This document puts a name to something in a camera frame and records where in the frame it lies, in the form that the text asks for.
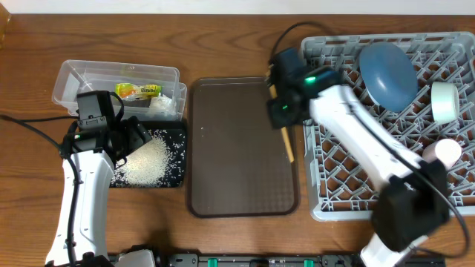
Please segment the wooden chopstick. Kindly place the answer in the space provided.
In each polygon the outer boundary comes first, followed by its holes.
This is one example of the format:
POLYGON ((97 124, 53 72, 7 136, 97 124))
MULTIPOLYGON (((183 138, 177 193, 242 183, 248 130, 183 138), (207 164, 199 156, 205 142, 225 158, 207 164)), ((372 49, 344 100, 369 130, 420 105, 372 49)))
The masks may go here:
MULTIPOLYGON (((272 67, 273 67, 273 65, 268 66, 268 71, 266 72, 266 83, 268 84, 268 88, 269 88, 271 98, 276 99, 277 96, 278 96, 277 91, 275 89, 275 86, 270 82, 272 67)), ((287 128, 282 128, 281 129, 281 136, 282 136, 283 141, 284 141, 287 158, 288 158, 290 163, 293 163, 295 161, 295 157, 294 157, 294 153, 292 151, 292 146, 291 146, 291 142, 290 142, 290 138, 289 138, 287 128)))

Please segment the green orange snack wrapper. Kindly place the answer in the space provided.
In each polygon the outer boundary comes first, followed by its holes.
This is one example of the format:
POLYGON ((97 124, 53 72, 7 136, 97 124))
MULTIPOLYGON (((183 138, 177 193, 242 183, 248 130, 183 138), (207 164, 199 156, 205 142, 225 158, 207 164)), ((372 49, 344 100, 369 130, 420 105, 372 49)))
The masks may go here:
POLYGON ((135 85, 119 83, 115 85, 114 92, 123 100, 136 101, 158 97, 161 93, 160 85, 135 85))

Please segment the white tissue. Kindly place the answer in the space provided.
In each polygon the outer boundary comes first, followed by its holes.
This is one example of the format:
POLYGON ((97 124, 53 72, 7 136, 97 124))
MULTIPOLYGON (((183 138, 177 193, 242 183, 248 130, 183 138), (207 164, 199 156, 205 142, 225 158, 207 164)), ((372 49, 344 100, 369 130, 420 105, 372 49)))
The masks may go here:
POLYGON ((162 113, 162 112, 168 112, 172 108, 173 108, 172 99, 164 95, 159 95, 157 97, 151 98, 151 101, 148 107, 148 112, 162 113))

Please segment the dark blue plate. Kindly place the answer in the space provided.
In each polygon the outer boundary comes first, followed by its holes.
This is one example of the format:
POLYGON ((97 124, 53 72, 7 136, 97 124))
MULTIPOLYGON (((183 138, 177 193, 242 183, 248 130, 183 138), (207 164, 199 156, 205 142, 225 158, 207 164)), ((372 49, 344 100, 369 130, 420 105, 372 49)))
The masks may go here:
POLYGON ((395 44, 370 44, 362 49, 358 61, 365 87, 377 105, 398 113, 416 98, 416 71, 407 54, 395 44))

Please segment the light blue bowl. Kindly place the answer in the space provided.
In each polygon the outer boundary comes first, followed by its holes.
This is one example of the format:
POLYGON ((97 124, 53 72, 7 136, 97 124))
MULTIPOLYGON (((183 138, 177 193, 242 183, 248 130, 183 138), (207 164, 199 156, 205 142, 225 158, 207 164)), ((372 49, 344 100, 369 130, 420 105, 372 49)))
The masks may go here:
POLYGON ((431 85, 431 107, 433 120, 439 125, 447 124, 459 117, 459 93, 452 83, 433 82, 431 85))

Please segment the pink white cup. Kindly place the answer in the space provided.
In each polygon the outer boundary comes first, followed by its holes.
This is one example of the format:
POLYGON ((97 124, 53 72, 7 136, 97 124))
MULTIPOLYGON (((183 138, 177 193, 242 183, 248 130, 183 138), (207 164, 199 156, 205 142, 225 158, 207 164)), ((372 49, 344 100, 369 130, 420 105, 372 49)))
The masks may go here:
POLYGON ((424 149, 422 158, 426 162, 436 159, 441 161, 448 170, 453 167, 462 155, 462 147, 453 139, 441 139, 424 149))

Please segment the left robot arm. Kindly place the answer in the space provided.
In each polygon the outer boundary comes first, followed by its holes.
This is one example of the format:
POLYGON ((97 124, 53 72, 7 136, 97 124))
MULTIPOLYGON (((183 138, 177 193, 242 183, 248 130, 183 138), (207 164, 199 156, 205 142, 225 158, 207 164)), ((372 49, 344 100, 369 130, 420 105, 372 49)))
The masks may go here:
POLYGON ((59 223, 46 266, 110 266, 105 241, 108 190, 116 163, 151 141, 135 116, 124 119, 106 90, 77 96, 79 117, 60 145, 65 177, 59 223))

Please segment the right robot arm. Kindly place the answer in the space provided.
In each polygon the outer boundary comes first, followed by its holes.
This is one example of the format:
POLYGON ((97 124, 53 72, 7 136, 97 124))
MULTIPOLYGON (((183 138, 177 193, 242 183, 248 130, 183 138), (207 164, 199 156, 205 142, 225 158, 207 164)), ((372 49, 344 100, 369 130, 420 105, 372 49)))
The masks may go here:
POLYGON ((269 60, 268 101, 274 128, 313 119, 364 169, 379 196, 371 215, 375 231, 361 250, 366 266, 397 266, 450 218, 446 168, 426 162, 388 133, 361 104, 341 74, 306 66, 288 48, 269 60))

